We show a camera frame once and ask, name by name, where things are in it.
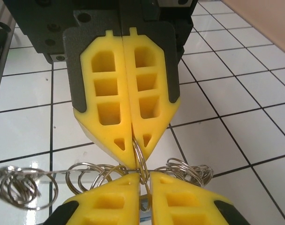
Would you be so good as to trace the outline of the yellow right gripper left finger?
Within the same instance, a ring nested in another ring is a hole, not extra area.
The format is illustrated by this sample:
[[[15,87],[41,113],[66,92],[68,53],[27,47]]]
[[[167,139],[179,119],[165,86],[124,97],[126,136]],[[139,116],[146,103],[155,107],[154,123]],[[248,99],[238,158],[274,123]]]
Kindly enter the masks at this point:
[[[48,225],[138,225],[139,176],[128,174],[67,199]]]

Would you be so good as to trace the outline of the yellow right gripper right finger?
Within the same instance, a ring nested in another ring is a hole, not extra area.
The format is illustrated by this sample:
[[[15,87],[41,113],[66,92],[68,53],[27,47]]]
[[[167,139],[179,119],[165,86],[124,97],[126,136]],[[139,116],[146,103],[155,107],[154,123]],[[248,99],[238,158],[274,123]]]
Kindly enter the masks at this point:
[[[246,225],[247,220],[226,197],[151,172],[153,225]]]

